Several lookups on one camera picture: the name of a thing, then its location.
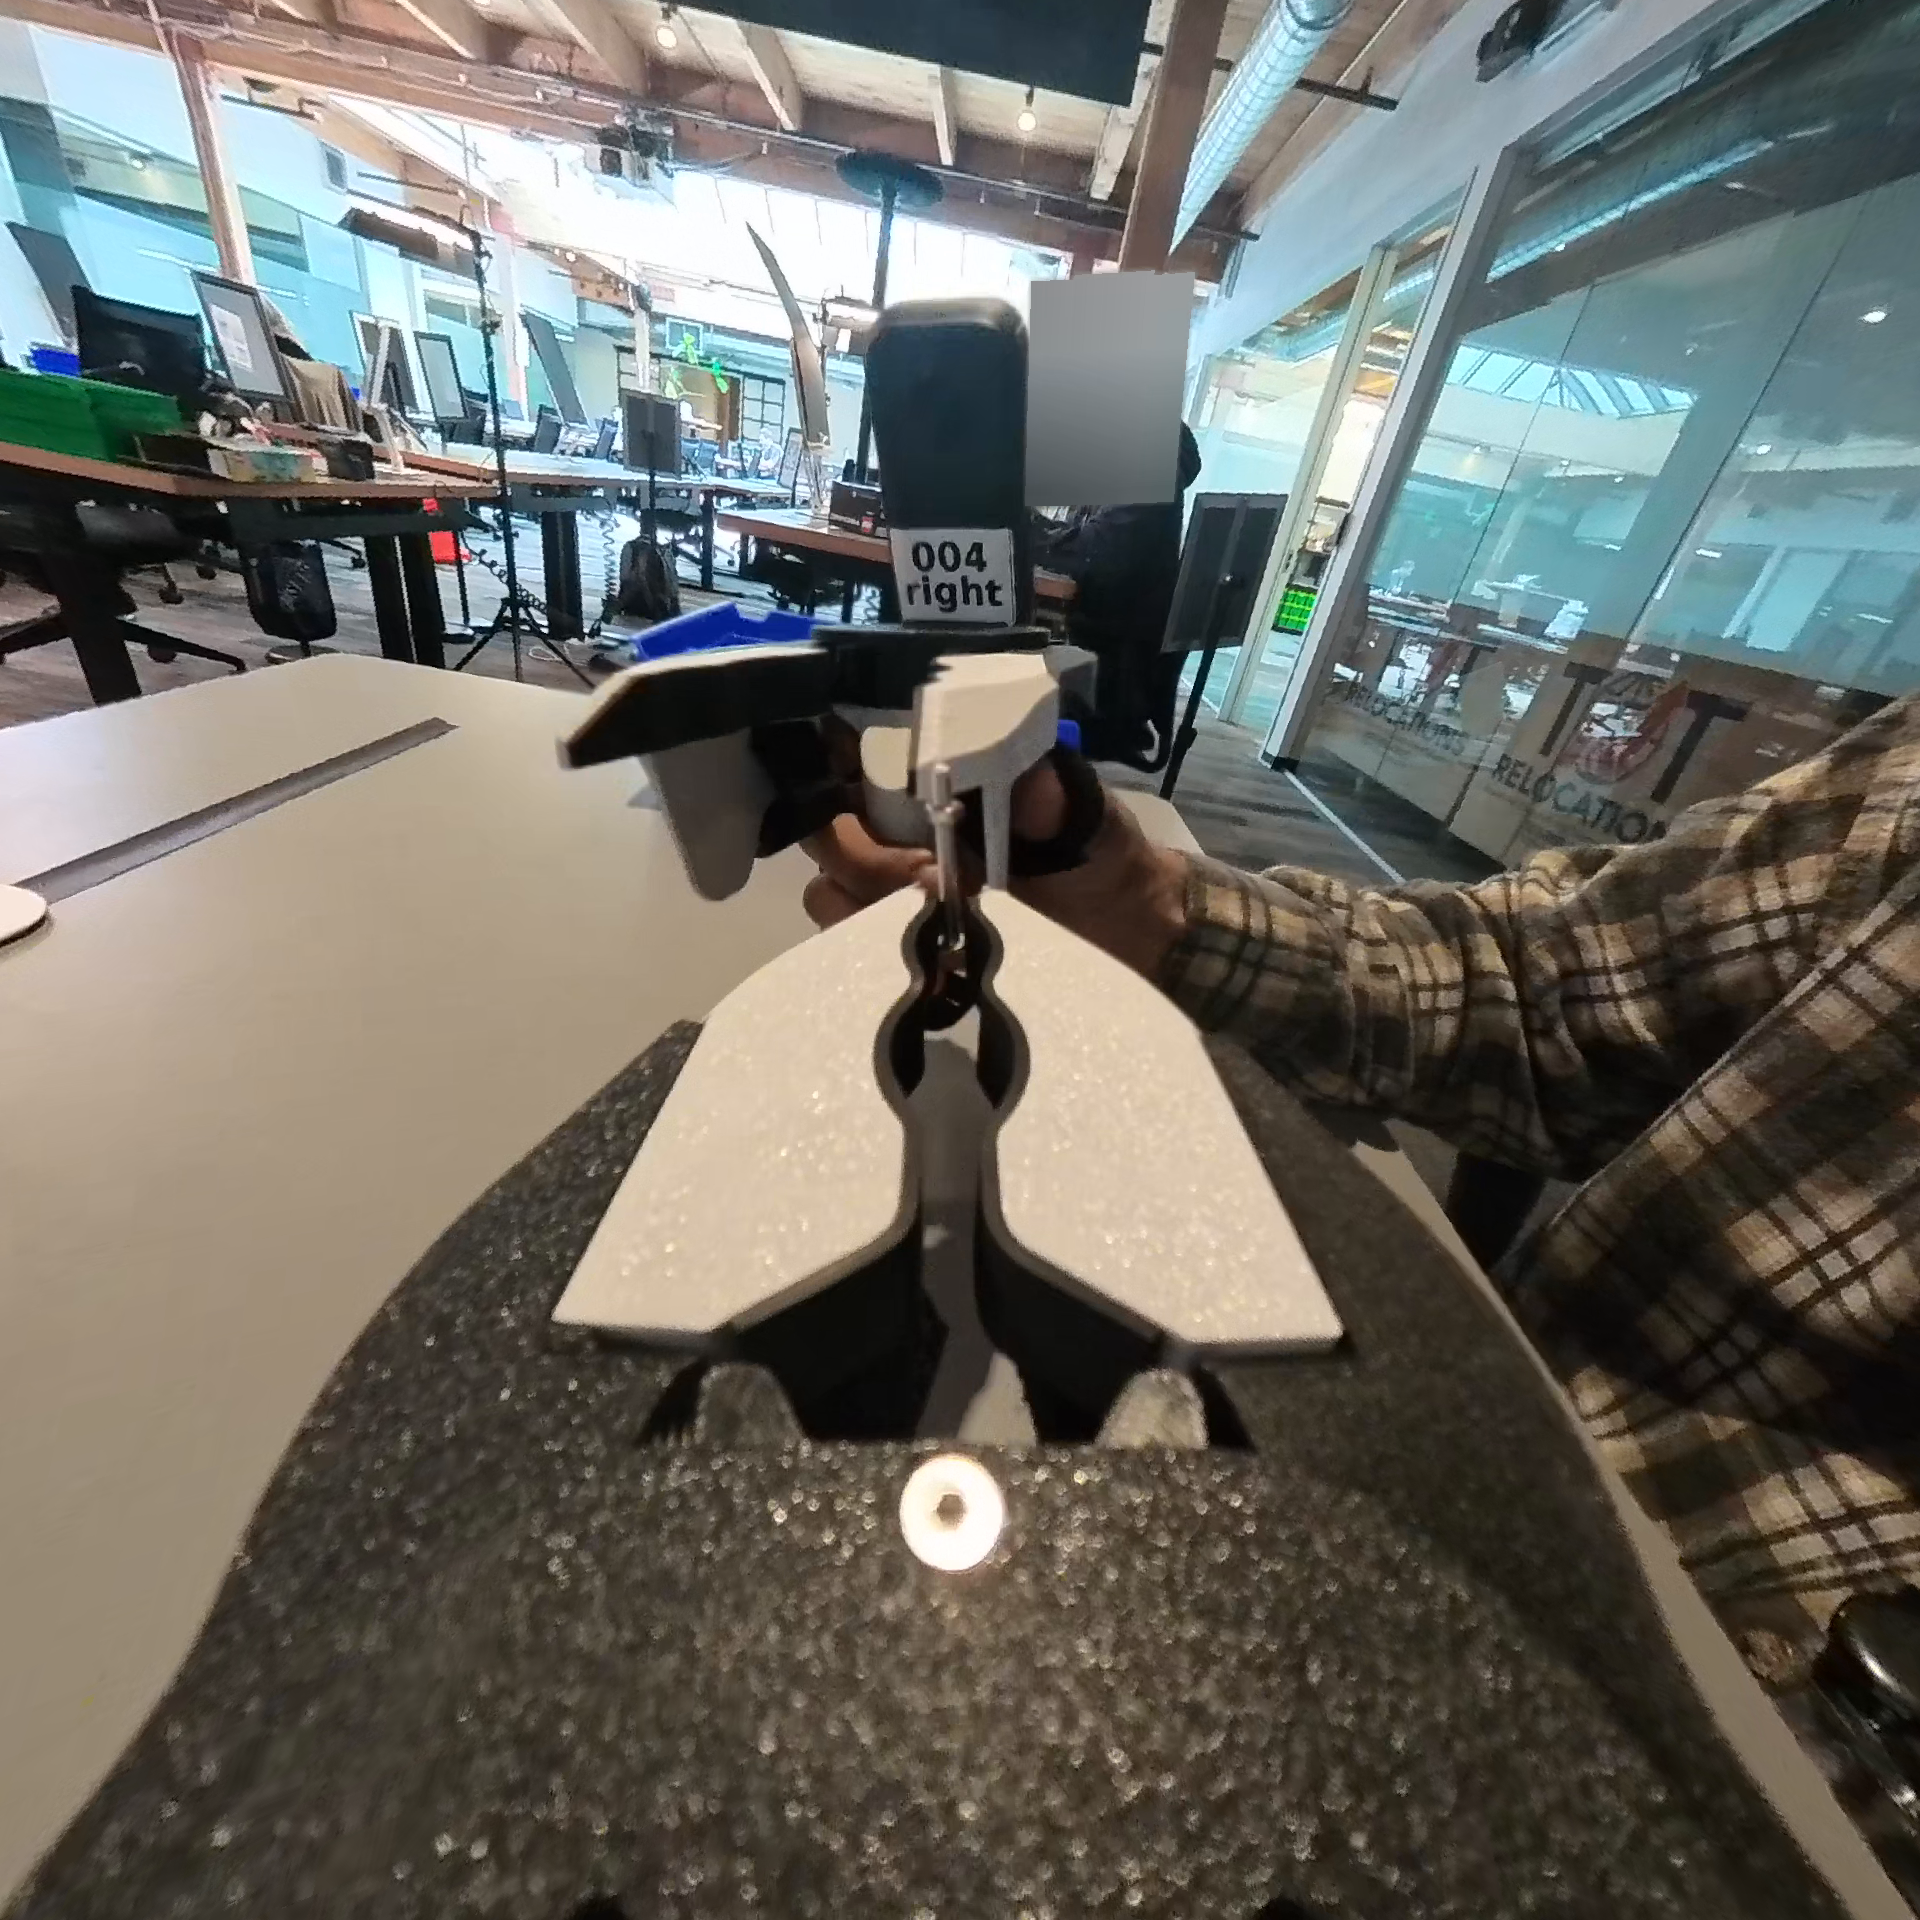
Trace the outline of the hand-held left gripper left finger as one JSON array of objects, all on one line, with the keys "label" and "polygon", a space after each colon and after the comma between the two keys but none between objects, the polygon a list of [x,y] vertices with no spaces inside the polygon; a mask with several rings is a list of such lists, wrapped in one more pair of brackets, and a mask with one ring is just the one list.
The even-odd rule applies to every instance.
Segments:
[{"label": "hand-held left gripper left finger", "polygon": [[908,1128],[880,1090],[880,1033],[916,989],[926,906],[889,895],[708,1012],[560,1296],[560,1327],[741,1332],[908,1232]]}]

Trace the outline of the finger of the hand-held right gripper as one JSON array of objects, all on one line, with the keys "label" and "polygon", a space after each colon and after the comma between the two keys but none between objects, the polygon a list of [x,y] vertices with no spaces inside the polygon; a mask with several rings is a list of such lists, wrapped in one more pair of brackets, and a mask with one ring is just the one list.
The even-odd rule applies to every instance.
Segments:
[{"label": "finger of the hand-held right gripper", "polygon": [[985,889],[1009,889],[1009,786],[1063,739],[1063,683],[1046,661],[927,661],[916,691],[916,801],[985,808]]},{"label": "finger of the hand-held right gripper", "polygon": [[818,833],[837,768],[818,739],[831,698],[823,650],[715,650],[620,666],[563,726],[563,768],[640,754],[681,877],[729,904],[757,863]]}]

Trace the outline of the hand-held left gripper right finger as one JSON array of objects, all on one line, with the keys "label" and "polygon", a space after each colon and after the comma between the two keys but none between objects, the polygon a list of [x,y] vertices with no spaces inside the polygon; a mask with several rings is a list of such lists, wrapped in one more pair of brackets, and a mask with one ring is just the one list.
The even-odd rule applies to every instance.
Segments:
[{"label": "hand-held left gripper right finger", "polygon": [[985,895],[1009,1021],[989,1190],[1009,1249],[1192,1356],[1321,1356],[1340,1314],[1195,1037],[1130,960]]}]

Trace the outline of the person's right forearm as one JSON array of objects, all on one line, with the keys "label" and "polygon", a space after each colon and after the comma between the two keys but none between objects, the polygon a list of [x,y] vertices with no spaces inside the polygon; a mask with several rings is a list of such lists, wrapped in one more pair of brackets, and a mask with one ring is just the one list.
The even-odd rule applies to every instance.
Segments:
[{"label": "person's right forearm", "polygon": [[1917,698],[1648,847],[1340,889],[1182,863],[1156,984],[1304,1096],[1587,1177],[1775,1021],[1917,1028]]}]

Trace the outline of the person's right hand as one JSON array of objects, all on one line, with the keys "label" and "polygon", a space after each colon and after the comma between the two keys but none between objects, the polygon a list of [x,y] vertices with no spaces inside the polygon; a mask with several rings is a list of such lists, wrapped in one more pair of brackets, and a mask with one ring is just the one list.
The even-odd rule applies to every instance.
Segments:
[{"label": "person's right hand", "polygon": [[[823,819],[802,847],[818,866],[803,878],[803,912],[818,929],[899,889],[942,895],[937,851],[873,841],[858,815]],[[1156,847],[1138,815],[1107,801],[1086,754],[1052,750],[1009,786],[1009,863],[1063,847],[1082,863],[1052,877],[1024,866],[1009,877],[1009,895],[1112,960],[1156,976],[1165,949],[1182,936],[1192,863]]]}]

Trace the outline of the curved banner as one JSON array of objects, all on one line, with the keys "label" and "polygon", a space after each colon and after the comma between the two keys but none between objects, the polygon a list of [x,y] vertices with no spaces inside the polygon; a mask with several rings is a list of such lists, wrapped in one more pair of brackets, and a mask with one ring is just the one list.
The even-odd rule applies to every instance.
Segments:
[{"label": "curved banner", "polygon": [[771,239],[766,239],[757,230],[753,230],[753,245],[757,245],[757,258],[766,258],[766,277],[771,277],[771,287],[781,287],[781,312],[784,312],[784,324],[790,324],[803,491],[815,491],[815,500],[823,500],[823,495],[831,495],[823,351],[818,351],[818,335],[815,335],[815,324],[803,324],[803,312],[802,312],[802,297],[790,297],[784,258],[771,256]]}]

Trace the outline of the blue plastic bin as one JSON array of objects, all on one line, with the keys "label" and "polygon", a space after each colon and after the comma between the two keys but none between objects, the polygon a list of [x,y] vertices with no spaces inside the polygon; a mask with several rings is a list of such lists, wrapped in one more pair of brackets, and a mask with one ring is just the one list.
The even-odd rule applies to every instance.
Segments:
[{"label": "blue plastic bin", "polygon": [[823,709],[916,709],[947,653],[1046,653],[1052,636],[1009,624],[818,624],[803,609],[708,604],[633,650],[633,683],[604,691],[616,754],[818,723]]}]

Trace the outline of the wooden office desk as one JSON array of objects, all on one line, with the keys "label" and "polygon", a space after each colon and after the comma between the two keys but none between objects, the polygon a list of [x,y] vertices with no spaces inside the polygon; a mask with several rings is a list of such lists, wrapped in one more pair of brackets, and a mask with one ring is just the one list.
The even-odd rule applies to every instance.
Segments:
[{"label": "wooden office desk", "polygon": [[450,604],[424,535],[462,530],[469,500],[492,500],[492,484],[469,475],[193,475],[193,468],[133,468],[73,463],[44,444],[0,444],[9,500],[133,500],[167,511],[189,542],[334,542],[360,535],[375,572],[375,617],[388,661],[450,666]]},{"label": "wooden office desk", "polygon": [[831,562],[889,562],[908,624],[1024,624],[1035,604],[1070,604],[1075,575],[1024,572],[1009,530],[837,530],[802,511],[726,516],[753,542],[815,552]]}]

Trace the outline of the black panel on stand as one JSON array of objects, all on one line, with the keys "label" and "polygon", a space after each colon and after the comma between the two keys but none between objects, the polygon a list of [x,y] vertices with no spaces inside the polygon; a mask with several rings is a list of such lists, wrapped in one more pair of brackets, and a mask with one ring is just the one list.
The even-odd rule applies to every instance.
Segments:
[{"label": "black panel on stand", "polygon": [[1280,521],[1285,521],[1285,495],[1192,495],[1165,653],[1170,661],[1195,653],[1195,666],[1192,666],[1192,698],[1182,698],[1170,750],[1165,750],[1156,801],[1176,801],[1182,754],[1195,745],[1212,661],[1243,643],[1264,562],[1280,552]]}]

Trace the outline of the black tripod light stand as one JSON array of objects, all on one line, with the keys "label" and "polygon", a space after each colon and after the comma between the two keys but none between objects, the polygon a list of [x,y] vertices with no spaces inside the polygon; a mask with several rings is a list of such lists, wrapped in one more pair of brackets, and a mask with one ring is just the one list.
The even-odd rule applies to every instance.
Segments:
[{"label": "black tripod light stand", "polygon": [[474,277],[474,324],[485,324],[485,373],[492,373],[492,453],[493,453],[493,535],[500,535],[500,604],[492,624],[474,624],[469,653],[458,666],[474,666],[492,643],[508,643],[515,683],[526,683],[526,650],[541,650],[581,691],[589,691],[589,672],[563,653],[563,643],[550,636],[541,604],[515,586],[515,484],[508,484],[508,441],[500,441],[500,312],[492,297],[492,239],[485,230],[469,230],[469,215],[458,219],[462,245],[469,245],[469,277]]}]

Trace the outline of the black backpack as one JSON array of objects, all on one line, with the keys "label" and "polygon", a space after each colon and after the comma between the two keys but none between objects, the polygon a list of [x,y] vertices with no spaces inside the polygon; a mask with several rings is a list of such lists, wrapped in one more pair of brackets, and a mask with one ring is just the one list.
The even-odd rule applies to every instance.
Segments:
[{"label": "black backpack", "polygon": [[321,542],[245,542],[243,552],[245,609],[289,653],[321,653],[335,643],[335,601],[321,575]]}]

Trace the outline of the person's plaid shirt torso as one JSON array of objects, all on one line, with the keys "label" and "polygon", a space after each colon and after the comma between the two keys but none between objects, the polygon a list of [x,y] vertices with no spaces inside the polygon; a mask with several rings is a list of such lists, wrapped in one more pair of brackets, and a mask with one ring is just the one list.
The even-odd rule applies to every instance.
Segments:
[{"label": "person's plaid shirt torso", "polygon": [[1917,1028],[1755,1033],[1680,1104],[1568,1080],[1586,1190],[1506,1263],[1576,1420],[1772,1690],[1917,1582]]}]

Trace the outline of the black office chair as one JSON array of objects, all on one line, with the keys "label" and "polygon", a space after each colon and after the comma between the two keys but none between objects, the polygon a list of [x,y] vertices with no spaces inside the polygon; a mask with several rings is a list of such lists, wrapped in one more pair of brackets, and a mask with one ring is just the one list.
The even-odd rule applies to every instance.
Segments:
[{"label": "black office chair", "polygon": [[46,609],[9,617],[0,653],[36,653],[66,643],[89,701],[141,701],[141,666],[133,650],[154,661],[216,661],[245,672],[245,661],[174,643],[133,617],[133,572],[182,562],[193,542],[167,511],[133,511],[133,500],[0,500],[0,562],[9,575],[46,589]]}]

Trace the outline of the monitor with white sheet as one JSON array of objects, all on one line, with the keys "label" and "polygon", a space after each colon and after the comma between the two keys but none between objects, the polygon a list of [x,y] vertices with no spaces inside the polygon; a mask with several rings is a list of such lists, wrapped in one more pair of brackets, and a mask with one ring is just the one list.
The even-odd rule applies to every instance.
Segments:
[{"label": "monitor with white sheet", "polygon": [[267,301],[245,279],[193,277],[209,342],[234,402],[298,413],[298,375],[273,342]]}]

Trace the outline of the dark computer monitor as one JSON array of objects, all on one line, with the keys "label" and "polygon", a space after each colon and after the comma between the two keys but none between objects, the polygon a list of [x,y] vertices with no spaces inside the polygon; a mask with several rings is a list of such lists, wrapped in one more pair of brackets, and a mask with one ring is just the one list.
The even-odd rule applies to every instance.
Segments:
[{"label": "dark computer monitor", "polygon": [[115,301],[94,287],[66,287],[73,312],[73,373],[94,383],[141,383],[167,402],[193,402],[209,383],[209,327],[182,312]]}]

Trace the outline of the green plastic crate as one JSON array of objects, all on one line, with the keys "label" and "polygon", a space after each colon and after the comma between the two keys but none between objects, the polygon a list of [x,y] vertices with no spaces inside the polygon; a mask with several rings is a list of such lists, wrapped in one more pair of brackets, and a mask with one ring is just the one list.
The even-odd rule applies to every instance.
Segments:
[{"label": "green plastic crate", "polygon": [[141,441],[141,413],[94,402],[94,383],[64,373],[0,373],[0,441],[73,463],[125,463]]}]

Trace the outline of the black object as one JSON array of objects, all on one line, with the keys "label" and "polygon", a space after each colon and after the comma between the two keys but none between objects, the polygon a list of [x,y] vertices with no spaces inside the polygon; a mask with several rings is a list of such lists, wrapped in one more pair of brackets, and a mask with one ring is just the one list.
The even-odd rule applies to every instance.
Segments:
[{"label": "black object", "polygon": [[1920,1839],[1920,1588],[1857,1588],[1808,1665],[1849,1776]]}]

